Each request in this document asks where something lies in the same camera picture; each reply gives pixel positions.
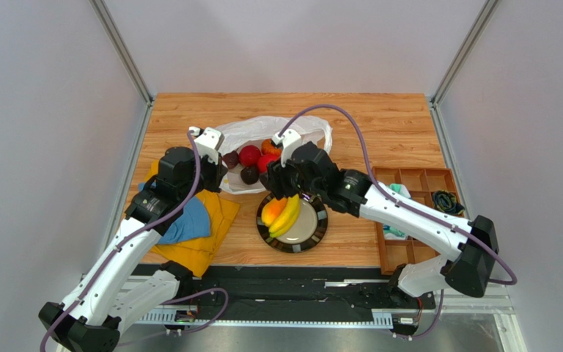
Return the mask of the orange toy pumpkin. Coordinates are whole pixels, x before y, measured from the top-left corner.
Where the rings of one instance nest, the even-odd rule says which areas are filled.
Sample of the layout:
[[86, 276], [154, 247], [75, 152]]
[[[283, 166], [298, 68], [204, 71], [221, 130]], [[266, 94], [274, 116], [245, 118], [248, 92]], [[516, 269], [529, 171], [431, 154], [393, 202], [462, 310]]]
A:
[[264, 140], [260, 149], [263, 155], [274, 155], [279, 157], [282, 154], [282, 149], [274, 144], [272, 139]]

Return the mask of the red apple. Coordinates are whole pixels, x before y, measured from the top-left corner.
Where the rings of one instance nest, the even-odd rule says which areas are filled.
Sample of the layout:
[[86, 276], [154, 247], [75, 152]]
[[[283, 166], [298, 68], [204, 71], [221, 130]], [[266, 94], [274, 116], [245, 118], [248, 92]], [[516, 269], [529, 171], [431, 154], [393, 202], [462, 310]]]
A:
[[265, 154], [260, 157], [257, 162], [257, 168], [260, 174], [267, 172], [268, 165], [277, 161], [279, 159], [279, 155], [276, 154]]
[[262, 153], [258, 147], [247, 145], [240, 150], [238, 157], [243, 167], [250, 167], [257, 165], [258, 160], [262, 157]]

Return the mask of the white plastic bag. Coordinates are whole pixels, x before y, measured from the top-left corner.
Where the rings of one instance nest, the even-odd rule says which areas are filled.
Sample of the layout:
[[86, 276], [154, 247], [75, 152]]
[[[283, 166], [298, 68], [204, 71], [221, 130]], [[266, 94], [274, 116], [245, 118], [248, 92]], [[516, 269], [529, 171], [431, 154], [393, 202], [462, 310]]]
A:
[[[259, 116], [247, 120], [220, 125], [216, 129], [223, 133], [224, 141], [218, 151], [226, 155], [233, 151], [240, 151], [247, 145], [260, 147], [261, 143], [278, 133], [290, 119], [288, 117]], [[302, 142], [313, 142], [330, 152], [333, 145], [333, 128], [329, 123], [315, 116], [299, 117], [291, 126], [298, 132]], [[242, 168], [236, 166], [228, 171], [221, 183], [221, 190], [233, 195], [258, 194], [265, 191], [261, 182], [246, 185], [240, 179], [239, 171]]]

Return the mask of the dark purple fruit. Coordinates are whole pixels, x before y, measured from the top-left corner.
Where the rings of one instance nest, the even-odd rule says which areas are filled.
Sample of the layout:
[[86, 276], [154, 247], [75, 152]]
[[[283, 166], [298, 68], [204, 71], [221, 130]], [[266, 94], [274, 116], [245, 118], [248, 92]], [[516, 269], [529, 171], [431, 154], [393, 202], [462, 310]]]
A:
[[239, 153], [236, 150], [233, 150], [230, 153], [224, 154], [222, 156], [222, 161], [228, 169], [234, 169], [240, 164]]

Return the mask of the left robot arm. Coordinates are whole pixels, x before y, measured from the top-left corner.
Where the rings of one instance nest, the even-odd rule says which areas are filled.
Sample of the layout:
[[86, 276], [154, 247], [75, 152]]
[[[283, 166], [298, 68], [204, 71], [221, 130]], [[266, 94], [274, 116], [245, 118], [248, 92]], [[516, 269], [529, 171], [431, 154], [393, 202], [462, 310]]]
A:
[[[39, 312], [46, 340], [69, 351], [112, 351], [121, 335], [152, 308], [178, 298], [208, 269], [230, 216], [207, 214], [227, 173], [215, 147], [172, 147], [125, 211], [108, 248], [59, 302]], [[143, 256], [168, 248], [166, 262], [125, 296], [118, 292]]]

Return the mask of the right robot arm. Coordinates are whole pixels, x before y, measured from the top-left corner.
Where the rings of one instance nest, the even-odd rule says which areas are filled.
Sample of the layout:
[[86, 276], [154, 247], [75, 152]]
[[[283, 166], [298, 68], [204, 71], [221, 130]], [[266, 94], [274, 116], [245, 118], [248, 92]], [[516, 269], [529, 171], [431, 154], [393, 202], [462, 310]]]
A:
[[268, 164], [260, 180], [278, 199], [319, 197], [338, 213], [391, 225], [438, 253], [421, 263], [399, 265], [389, 280], [393, 289], [411, 297], [446, 288], [474, 298], [485, 294], [498, 254], [490, 219], [477, 216], [469, 221], [407, 199], [372, 175], [339, 169], [311, 142], [286, 161]]

